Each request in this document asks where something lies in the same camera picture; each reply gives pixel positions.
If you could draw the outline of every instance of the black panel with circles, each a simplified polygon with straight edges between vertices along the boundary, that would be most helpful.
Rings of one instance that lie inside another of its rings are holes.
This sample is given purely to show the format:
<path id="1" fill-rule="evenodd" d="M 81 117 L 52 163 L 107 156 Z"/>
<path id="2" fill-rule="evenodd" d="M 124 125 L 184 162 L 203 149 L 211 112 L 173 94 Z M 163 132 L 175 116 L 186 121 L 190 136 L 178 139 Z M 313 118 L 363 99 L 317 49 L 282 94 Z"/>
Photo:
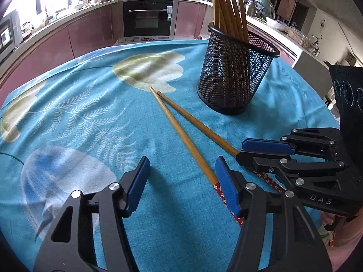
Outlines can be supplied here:
<path id="1" fill-rule="evenodd" d="M 330 66 L 336 105 L 339 109 L 341 134 L 363 174 L 363 68 Z"/>

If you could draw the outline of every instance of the kettle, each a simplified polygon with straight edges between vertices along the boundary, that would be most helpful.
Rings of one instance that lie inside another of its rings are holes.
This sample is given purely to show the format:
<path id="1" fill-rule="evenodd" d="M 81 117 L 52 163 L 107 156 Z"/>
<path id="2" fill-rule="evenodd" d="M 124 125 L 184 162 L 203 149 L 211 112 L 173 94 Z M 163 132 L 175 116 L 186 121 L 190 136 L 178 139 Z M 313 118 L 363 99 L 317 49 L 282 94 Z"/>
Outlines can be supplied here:
<path id="1" fill-rule="evenodd" d="M 247 6 L 246 6 L 246 14 L 252 17 L 256 17 L 257 15 L 257 4 L 260 4 L 262 6 L 262 10 L 264 8 L 264 5 L 259 2 L 259 1 L 255 1 L 255 0 L 248 0 Z"/>

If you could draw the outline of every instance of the bundle of chopsticks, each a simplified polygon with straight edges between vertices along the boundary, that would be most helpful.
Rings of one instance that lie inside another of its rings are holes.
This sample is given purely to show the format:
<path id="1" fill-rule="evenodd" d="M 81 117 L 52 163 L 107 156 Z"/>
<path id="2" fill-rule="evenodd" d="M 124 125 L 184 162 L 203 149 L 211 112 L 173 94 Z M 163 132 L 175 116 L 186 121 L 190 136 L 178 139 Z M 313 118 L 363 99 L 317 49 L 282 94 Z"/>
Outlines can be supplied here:
<path id="1" fill-rule="evenodd" d="M 169 119 L 170 123 L 180 136 L 181 140 L 184 142 L 186 147 L 188 148 L 190 154 L 193 156 L 194 160 L 197 162 L 205 176 L 208 178 L 210 183 L 212 184 L 214 190 L 218 193 L 219 197 L 222 199 L 223 203 L 227 206 L 226 200 L 224 198 L 224 194 L 222 192 L 222 188 L 218 182 L 218 179 L 211 169 L 211 167 L 208 165 L 208 163 L 205 161 L 203 156 L 199 153 L 198 149 L 195 147 L 193 141 L 188 137 L 186 132 L 183 130 L 183 128 L 180 126 L 178 121 L 175 119 L 175 117 L 172 115 L 170 110 L 166 107 L 163 100 L 167 102 L 172 108 L 174 108 L 176 111 L 178 111 L 182 116 L 184 116 L 189 122 L 191 122 L 195 127 L 197 127 L 199 130 L 201 130 L 204 134 L 206 134 L 209 138 L 211 138 L 214 142 L 216 142 L 219 146 L 221 146 L 223 149 L 225 149 L 230 155 L 232 155 L 234 158 L 238 154 L 238 150 L 235 149 L 232 145 L 230 145 L 227 141 L 225 141 L 222 137 L 217 135 L 215 132 L 213 132 L 211 129 L 209 129 L 205 124 L 201 123 L 199 120 L 197 120 L 195 117 L 193 117 L 190 113 L 185 111 L 183 108 L 181 108 L 179 105 L 177 105 L 175 102 L 173 102 L 171 99 L 166 97 L 161 92 L 156 92 L 153 88 L 150 88 L 151 93 L 154 95 L 155 99 L 159 103 L 160 107 L 162 108 L 163 112 L 165 113 L 166 117 Z M 268 185 L 276 189 L 278 192 L 282 192 L 283 188 L 274 182 L 273 179 L 268 177 L 267 174 L 263 173 L 256 173 L 262 180 L 264 180 Z M 242 226 L 243 224 L 243 218 L 236 217 L 233 213 L 232 216 L 235 218 L 236 222 Z"/>
<path id="2" fill-rule="evenodd" d="M 212 0 L 214 11 L 214 26 L 225 34 L 248 43 L 248 29 L 243 0 Z"/>

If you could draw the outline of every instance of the mesh pen holder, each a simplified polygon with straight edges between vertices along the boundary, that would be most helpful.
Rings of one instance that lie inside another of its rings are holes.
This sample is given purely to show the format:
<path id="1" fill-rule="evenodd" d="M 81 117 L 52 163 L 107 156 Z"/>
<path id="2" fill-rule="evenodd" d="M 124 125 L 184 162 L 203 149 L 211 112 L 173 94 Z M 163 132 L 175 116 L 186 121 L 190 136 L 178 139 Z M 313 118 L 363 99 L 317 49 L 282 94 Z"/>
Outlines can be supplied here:
<path id="1" fill-rule="evenodd" d="M 213 23 L 208 27 L 211 37 L 197 86 L 198 96 L 219 113 L 242 113 L 280 51 L 251 32 L 250 43 L 246 43 L 222 33 Z"/>

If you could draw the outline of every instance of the screw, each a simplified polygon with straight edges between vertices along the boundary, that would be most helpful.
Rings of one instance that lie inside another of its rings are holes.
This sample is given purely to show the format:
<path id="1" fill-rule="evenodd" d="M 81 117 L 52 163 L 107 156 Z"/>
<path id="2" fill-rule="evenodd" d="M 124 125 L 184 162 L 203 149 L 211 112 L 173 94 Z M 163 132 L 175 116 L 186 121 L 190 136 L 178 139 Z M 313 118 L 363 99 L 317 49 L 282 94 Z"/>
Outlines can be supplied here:
<path id="1" fill-rule="evenodd" d="M 285 196 L 288 198 L 292 198 L 294 197 L 294 193 L 291 190 L 285 191 Z"/>
<path id="2" fill-rule="evenodd" d="M 81 196 L 81 192 L 79 190 L 74 190 L 71 195 L 73 198 L 78 198 Z"/>
<path id="3" fill-rule="evenodd" d="M 111 183 L 108 187 L 110 190 L 117 190 L 120 188 L 120 184 L 119 183 Z"/>
<path id="4" fill-rule="evenodd" d="M 248 190 L 255 190 L 256 189 L 256 184 L 249 182 L 249 183 L 246 184 L 246 188 Z"/>
<path id="5" fill-rule="evenodd" d="M 303 184 L 304 184 L 304 182 L 305 182 L 305 181 L 304 181 L 304 179 L 302 179 L 302 178 L 297 178 L 297 179 L 296 179 L 296 184 L 297 184 L 297 185 L 303 185 Z"/>

